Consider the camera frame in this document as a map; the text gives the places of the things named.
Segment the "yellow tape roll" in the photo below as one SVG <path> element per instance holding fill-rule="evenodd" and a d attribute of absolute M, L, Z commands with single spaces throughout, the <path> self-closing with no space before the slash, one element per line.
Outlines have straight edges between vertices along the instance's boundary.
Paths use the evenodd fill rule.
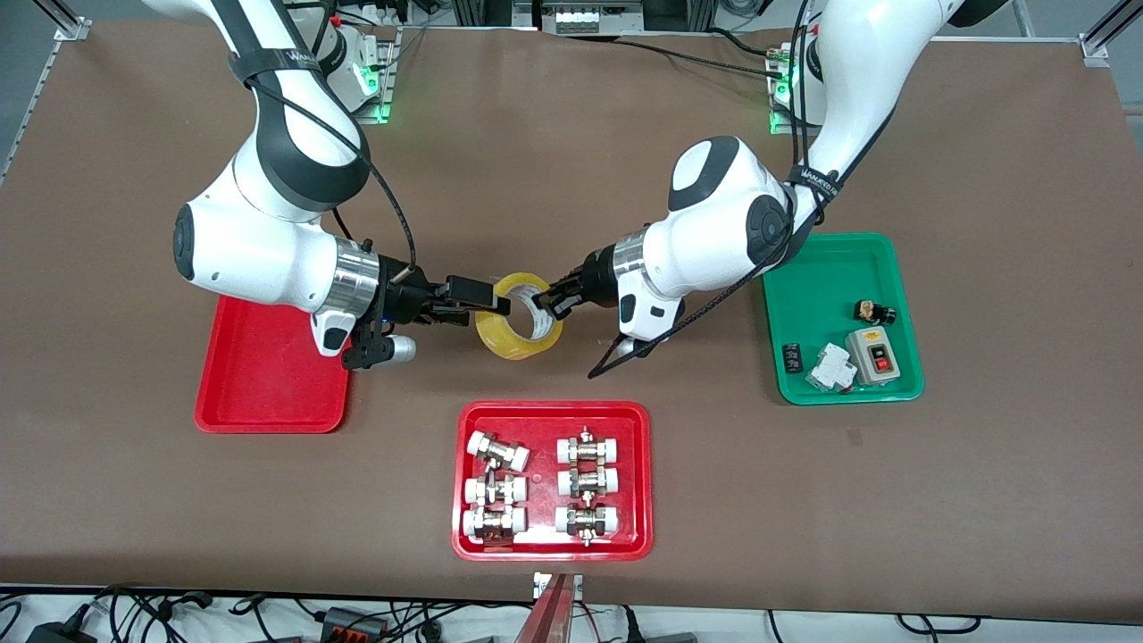
<path fill-rule="evenodd" d="M 511 297 L 531 313 L 531 337 L 522 338 L 511 327 L 507 319 L 495 312 L 477 312 L 477 333 L 488 351 L 504 360 L 526 360 L 543 353 L 560 339 L 563 332 L 562 321 L 557 320 L 545 310 L 541 310 L 531 300 L 531 295 L 547 289 L 543 279 L 530 272 L 514 272 L 504 276 L 493 287 L 498 297 Z"/>

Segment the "red tray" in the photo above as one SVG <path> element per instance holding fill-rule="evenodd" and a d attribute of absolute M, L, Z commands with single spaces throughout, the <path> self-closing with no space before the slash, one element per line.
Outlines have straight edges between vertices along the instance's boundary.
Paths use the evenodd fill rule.
<path fill-rule="evenodd" d="M 219 296 L 194 423 L 211 434 L 323 434 L 345 413 L 349 372 L 322 357 L 310 315 Z"/>
<path fill-rule="evenodd" d="M 577 538 L 555 531 L 555 507 L 572 499 L 560 497 L 555 473 L 567 465 L 555 460 L 555 441 L 580 435 L 588 426 L 597 439 L 616 440 L 620 491 L 600 498 L 616 507 L 620 531 L 584 547 Z M 488 547 L 461 530 L 464 481 L 483 473 L 485 464 L 469 456 L 473 432 L 495 435 L 501 442 L 518 442 L 531 450 L 523 475 L 528 480 L 528 530 L 515 535 L 506 547 Z M 466 561 L 636 561 L 650 552 L 650 418 L 633 402 L 474 402 L 461 413 L 456 439 L 456 473 L 453 485 L 453 550 Z"/>

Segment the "metal valve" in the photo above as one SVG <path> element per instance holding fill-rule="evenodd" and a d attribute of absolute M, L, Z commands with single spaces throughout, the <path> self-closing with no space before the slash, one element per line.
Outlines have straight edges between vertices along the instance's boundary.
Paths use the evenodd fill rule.
<path fill-rule="evenodd" d="M 615 507 L 576 509 L 575 505 L 555 508 L 555 530 L 568 536 L 578 536 L 584 547 L 592 539 L 620 531 L 620 516 Z"/>
<path fill-rule="evenodd" d="M 560 465 L 576 467 L 580 460 L 594 460 L 602 468 L 604 465 L 614 464 L 616 456 L 615 439 L 597 442 L 588 427 L 583 428 L 578 439 L 555 441 L 555 460 Z"/>
<path fill-rule="evenodd" d="M 503 501 L 504 505 L 523 503 L 528 499 L 528 481 L 523 477 L 505 474 L 504 480 L 496 480 L 496 472 L 488 472 L 479 479 L 464 481 L 464 501 L 472 505 L 493 505 Z"/>
<path fill-rule="evenodd" d="M 513 472 L 523 472 L 528 464 L 529 451 L 517 443 L 504 444 L 496 442 L 483 432 L 473 432 L 469 439 L 469 455 L 488 463 L 490 469 L 498 469 L 506 466 Z"/>
<path fill-rule="evenodd" d="M 528 530 L 523 507 L 505 507 L 494 512 L 483 507 L 465 509 L 462 519 L 464 533 L 480 540 L 510 539 Z"/>
<path fill-rule="evenodd" d="M 559 485 L 560 496 L 582 498 L 588 505 L 591 505 L 597 496 L 606 496 L 620 490 L 620 474 L 615 467 L 600 467 L 594 472 L 580 472 L 576 468 L 569 472 L 557 472 L 555 482 Z"/>

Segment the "white robotic arm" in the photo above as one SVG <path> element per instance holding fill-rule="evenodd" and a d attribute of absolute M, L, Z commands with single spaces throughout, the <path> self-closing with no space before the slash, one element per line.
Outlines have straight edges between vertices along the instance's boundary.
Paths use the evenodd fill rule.
<path fill-rule="evenodd" d="M 618 305 L 620 351 L 630 353 L 676 327 L 688 292 L 789 260 L 887 123 L 921 50 L 964 3 L 830 0 L 816 39 L 825 119 L 806 161 L 780 182 L 736 137 L 697 143 L 676 162 L 665 219 L 596 250 L 536 303 L 560 319 L 583 302 Z"/>
<path fill-rule="evenodd" d="M 279 0 L 146 2 L 174 17 L 211 19 L 230 47 L 231 69 L 257 101 L 254 132 L 176 217 L 175 265 L 184 278 L 310 312 L 322 355 L 341 354 L 352 333 L 346 368 L 411 360 L 411 340 L 397 341 L 385 324 L 466 325 L 471 310 L 507 313 L 509 302 L 490 283 L 461 276 L 432 283 L 418 266 L 374 252 L 368 240 L 321 230 L 321 214 L 355 195 L 375 168 L 365 136 Z M 327 63 L 337 57 L 328 49 Z"/>

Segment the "brown table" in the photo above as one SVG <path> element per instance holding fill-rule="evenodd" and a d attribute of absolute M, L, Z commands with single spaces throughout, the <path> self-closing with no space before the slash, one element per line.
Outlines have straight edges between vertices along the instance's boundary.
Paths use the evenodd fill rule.
<path fill-rule="evenodd" d="M 433 276 L 562 274 L 662 217 L 706 136 L 789 167 L 756 78 L 512 31 L 433 31 L 406 62 L 369 137 Z M 785 404 L 750 288 L 597 381 L 614 311 L 522 363 L 415 329 L 335 434 L 202 434 L 215 296 L 176 273 L 171 222 L 253 120 L 207 26 L 64 47 L 0 188 L 3 580 L 526 598 L 543 569 L 599 602 L 1143 619 L 1143 164 L 1078 47 L 934 43 L 830 208 L 823 230 L 896 243 L 928 383 L 905 404 Z M 376 186 L 344 214 L 402 255 Z M 456 418 L 481 399 L 646 405 L 650 555 L 458 560 Z"/>

